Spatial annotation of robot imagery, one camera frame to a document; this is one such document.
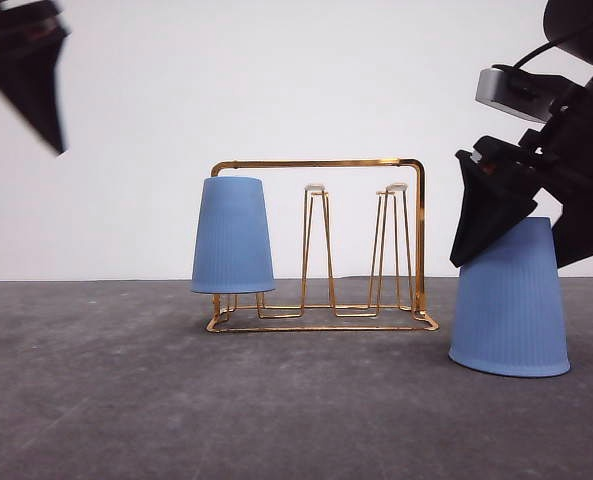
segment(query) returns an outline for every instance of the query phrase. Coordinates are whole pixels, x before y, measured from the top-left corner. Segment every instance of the blue plastic cup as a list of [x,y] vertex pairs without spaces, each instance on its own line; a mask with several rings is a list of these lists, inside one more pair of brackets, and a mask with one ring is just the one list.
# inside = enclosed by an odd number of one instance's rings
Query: blue plastic cup
[[549,218],[524,219],[461,267],[449,357],[517,377],[569,370]]
[[196,235],[192,291],[253,293],[274,288],[261,181],[249,177],[206,179]]

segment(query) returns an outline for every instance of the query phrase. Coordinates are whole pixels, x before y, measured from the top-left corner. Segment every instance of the gray floor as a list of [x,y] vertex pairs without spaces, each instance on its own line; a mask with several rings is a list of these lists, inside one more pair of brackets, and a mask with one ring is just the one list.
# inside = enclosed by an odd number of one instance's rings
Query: gray floor
[[593,279],[540,380],[450,362],[428,283],[438,332],[246,335],[186,282],[0,283],[0,480],[593,480]]

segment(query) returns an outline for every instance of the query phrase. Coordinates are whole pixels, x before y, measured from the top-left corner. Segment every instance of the black cable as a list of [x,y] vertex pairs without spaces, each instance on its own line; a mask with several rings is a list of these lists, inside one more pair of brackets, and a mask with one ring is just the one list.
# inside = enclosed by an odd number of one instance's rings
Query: black cable
[[561,43],[566,42],[567,40],[569,40],[571,38],[574,38],[576,35],[580,35],[585,30],[588,30],[591,27],[593,27],[593,19],[590,22],[587,22],[582,27],[578,28],[577,30],[574,30],[573,32],[563,35],[562,37],[557,38],[556,40],[552,40],[551,42],[547,42],[544,45],[541,45],[540,47],[538,47],[537,49],[532,50],[527,55],[525,55],[523,58],[521,58],[519,61],[517,61],[514,64],[514,68],[522,67],[523,65],[525,65],[527,62],[529,62],[532,58],[536,57],[537,55],[540,55],[541,53],[549,50],[550,48],[555,47],[556,45],[560,45]]

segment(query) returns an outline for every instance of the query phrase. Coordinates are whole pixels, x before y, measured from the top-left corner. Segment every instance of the upside-down cup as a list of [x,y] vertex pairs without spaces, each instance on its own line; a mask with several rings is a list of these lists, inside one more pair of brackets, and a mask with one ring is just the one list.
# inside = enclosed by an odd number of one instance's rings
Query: upside-down cup
[[274,288],[261,181],[207,178],[196,235],[192,291],[254,293]]
[[449,356],[517,377],[569,370],[549,218],[524,219],[461,267]]

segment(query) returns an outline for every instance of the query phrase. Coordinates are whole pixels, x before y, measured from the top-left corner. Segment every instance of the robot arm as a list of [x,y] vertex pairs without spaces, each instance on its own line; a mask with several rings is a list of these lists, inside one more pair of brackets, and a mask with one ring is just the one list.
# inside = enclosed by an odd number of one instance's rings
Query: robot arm
[[0,0],[0,92],[57,153],[65,151],[54,69],[67,31],[52,1],[3,8]]
[[553,227],[558,266],[593,255],[593,77],[581,87],[521,69],[554,46],[593,65],[593,2],[549,0],[544,28],[547,44],[514,66],[481,72],[478,101],[544,127],[528,130],[518,145],[482,137],[473,152],[456,154],[465,186],[451,253],[456,266],[529,215],[541,188],[563,205]]

